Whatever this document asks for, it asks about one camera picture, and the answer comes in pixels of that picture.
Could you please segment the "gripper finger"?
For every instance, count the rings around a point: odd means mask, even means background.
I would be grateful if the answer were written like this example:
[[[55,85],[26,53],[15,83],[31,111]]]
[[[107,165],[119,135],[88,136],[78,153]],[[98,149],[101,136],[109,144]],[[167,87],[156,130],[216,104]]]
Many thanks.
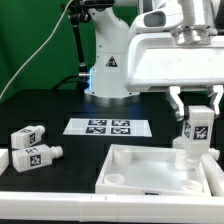
[[[166,97],[175,111],[175,117],[177,121],[181,121],[184,118],[184,104],[179,97],[181,89],[179,86],[170,86],[166,91]]]
[[[209,108],[214,111],[214,115],[216,118],[218,118],[220,115],[219,103],[222,99],[223,94],[223,85],[213,85],[208,88],[208,97],[210,98]]]

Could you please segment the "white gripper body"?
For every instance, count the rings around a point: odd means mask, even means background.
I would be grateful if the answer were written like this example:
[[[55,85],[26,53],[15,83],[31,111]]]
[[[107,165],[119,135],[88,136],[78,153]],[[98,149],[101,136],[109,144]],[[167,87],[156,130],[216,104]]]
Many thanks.
[[[128,40],[125,87],[130,92],[224,84],[224,36],[213,36],[209,45],[179,46],[170,32],[134,22]]]

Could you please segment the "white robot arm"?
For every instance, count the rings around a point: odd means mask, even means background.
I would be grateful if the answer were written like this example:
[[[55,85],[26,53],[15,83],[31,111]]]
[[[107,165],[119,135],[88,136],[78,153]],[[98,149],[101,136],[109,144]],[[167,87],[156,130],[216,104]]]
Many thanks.
[[[183,91],[206,91],[219,112],[224,94],[224,0],[115,0],[135,5],[128,25],[112,9],[95,9],[96,62],[86,96],[123,103],[141,92],[165,92],[181,120]]]

